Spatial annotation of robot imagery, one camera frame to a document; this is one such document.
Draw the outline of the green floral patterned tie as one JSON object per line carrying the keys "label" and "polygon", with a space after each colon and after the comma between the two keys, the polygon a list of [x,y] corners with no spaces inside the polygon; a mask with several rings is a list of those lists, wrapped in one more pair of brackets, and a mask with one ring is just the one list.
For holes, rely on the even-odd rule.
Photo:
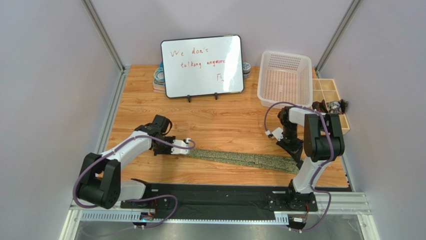
{"label": "green floral patterned tie", "polygon": [[228,152],[217,150],[194,149],[186,155],[189,158],[225,163],[243,167],[253,167],[264,170],[279,171],[297,175],[299,168],[296,162],[288,156]]}

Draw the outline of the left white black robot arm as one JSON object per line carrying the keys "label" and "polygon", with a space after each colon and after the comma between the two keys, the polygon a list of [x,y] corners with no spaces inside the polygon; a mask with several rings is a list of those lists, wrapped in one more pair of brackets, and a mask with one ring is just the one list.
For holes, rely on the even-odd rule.
{"label": "left white black robot arm", "polygon": [[174,137],[167,134],[172,126],[170,119],[156,115],[151,123],[138,126],[110,150],[88,153],[73,186],[74,202],[84,209],[110,209],[117,202],[141,199],[148,184],[138,179],[122,181],[122,170],[146,151],[170,152]]}

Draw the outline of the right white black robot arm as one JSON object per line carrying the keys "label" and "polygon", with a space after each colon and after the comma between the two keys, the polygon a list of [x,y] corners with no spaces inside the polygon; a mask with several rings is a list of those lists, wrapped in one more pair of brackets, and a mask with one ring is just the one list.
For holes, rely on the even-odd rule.
{"label": "right white black robot arm", "polygon": [[274,130],[272,135],[299,168],[289,186],[298,194],[310,194],[325,168],[344,153],[340,116],[286,106],[277,117],[282,128]]}

